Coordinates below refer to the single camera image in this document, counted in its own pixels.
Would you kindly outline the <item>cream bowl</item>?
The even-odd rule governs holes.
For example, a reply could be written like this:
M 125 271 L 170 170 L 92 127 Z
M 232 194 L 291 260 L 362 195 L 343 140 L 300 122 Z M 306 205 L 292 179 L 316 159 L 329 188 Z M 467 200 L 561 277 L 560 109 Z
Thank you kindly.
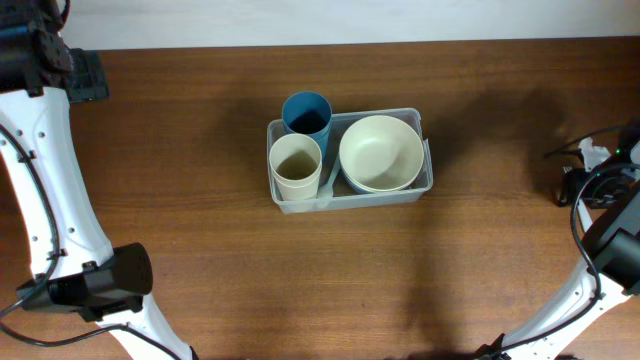
M 348 172 L 344 171 L 344 177 L 350 178 L 358 185 L 372 193 L 386 193 L 386 192 L 394 192 L 394 191 L 403 191 L 408 189 L 409 186 L 418 178 L 420 175 L 420 170 L 418 170 L 415 174 L 409 175 L 404 172 L 397 171 L 385 171 L 377 176 L 374 176 L 369 179 L 365 179 L 364 181 L 356 180 L 353 176 L 351 176 Z
M 411 126 L 388 115 L 353 123 L 339 144 L 341 168 L 364 181 L 385 171 L 415 174 L 425 160 L 423 141 Z

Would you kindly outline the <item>blue cup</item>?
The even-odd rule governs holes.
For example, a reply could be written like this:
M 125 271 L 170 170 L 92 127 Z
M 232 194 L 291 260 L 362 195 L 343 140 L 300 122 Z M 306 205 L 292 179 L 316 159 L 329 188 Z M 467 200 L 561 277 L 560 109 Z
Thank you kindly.
M 327 130 L 327 131 L 324 131 L 322 133 L 320 133 L 320 132 L 315 133 L 312 136 L 312 138 L 318 144 L 318 146 L 319 146 L 319 148 L 321 150 L 322 158 L 325 158 L 325 156 L 327 155 L 330 134 L 331 134 L 331 130 Z
M 302 91 L 284 102 L 281 115 L 287 132 L 320 136 L 329 130 L 332 107 L 319 93 Z

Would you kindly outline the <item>cream cup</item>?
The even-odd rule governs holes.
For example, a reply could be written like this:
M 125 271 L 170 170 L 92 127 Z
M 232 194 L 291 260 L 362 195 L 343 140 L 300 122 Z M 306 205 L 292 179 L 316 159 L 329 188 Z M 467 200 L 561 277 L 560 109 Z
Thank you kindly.
M 319 188 L 319 177 L 313 176 L 301 180 L 275 178 L 277 188 L 284 201 L 301 201 L 315 198 Z
M 319 177 L 322 151 L 307 135 L 287 134 L 272 145 L 268 162 L 277 180 L 288 186 L 301 187 Z

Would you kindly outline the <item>white plastic knife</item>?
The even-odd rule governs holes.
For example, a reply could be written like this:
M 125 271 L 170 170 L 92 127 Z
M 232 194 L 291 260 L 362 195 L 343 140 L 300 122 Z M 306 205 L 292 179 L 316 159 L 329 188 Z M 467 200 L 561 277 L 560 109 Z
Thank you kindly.
M 318 210 L 325 209 L 333 199 L 334 195 L 334 183 L 340 172 L 341 165 L 339 156 L 336 156 L 333 167 L 327 179 L 327 182 L 318 190 L 316 205 Z

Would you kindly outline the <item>cream cup front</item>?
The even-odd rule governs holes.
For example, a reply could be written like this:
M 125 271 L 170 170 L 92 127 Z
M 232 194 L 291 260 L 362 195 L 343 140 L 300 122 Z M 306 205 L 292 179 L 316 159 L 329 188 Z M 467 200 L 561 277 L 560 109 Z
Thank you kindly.
M 301 201 L 315 198 L 319 188 L 319 177 L 313 176 L 301 180 L 275 178 L 277 188 L 284 201 Z

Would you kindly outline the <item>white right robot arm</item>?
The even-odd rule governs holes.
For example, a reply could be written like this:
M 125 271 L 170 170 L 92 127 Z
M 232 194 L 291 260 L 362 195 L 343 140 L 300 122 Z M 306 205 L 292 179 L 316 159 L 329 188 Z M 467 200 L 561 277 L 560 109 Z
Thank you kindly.
M 528 322 L 475 353 L 480 360 L 564 359 L 600 316 L 639 294 L 639 122 L 615 128 L 609 152 L 592 134 L 552 150 L 580 167 L 564 170 L 557 205 L 570 209 L 580 259 L 561 289 Z

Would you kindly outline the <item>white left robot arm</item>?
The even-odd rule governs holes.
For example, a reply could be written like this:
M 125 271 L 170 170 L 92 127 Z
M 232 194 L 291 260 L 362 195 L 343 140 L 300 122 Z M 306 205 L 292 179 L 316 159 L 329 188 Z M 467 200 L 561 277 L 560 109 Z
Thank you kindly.
M 61 37 L 71 5 L 1 4 L 1 156 L 27 230 L 32 279 L 18 308 L 75 313 L 111 333 L 134 359 L 192 359 L 153 295 L 149 255 L 115 247 L 90 204 L 75 155 L 70 107 L 108 97 L 98 54 Z

